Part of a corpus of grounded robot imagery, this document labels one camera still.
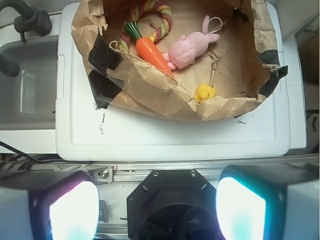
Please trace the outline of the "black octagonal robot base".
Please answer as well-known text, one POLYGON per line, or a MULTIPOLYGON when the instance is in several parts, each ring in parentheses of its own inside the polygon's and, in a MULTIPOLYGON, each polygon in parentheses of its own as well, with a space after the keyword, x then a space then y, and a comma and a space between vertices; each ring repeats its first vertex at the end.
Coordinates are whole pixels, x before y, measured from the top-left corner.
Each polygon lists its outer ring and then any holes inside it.
POLYGON ((153 170, 127 197, 131 240, 222 240, 216 188, 197 170, 153 170))

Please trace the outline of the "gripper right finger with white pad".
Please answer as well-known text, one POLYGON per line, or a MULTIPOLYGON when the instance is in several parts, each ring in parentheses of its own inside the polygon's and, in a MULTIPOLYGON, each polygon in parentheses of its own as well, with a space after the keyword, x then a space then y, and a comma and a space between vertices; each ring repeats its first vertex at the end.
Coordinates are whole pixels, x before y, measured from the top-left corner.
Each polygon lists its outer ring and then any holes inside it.
POLYGON ((319 165, 228 165, 219 177, 215 208, 227 240, 318 240, 319 165))

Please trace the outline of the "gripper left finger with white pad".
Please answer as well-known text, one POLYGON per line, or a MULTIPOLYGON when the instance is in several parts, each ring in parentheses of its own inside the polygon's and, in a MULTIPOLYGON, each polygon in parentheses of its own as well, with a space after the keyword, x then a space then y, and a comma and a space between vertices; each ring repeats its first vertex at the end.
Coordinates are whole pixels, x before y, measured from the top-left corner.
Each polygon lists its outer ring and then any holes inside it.
POLYGON ((2 240, 93 240, 99 192, 85 171, 0 173, 2 240))

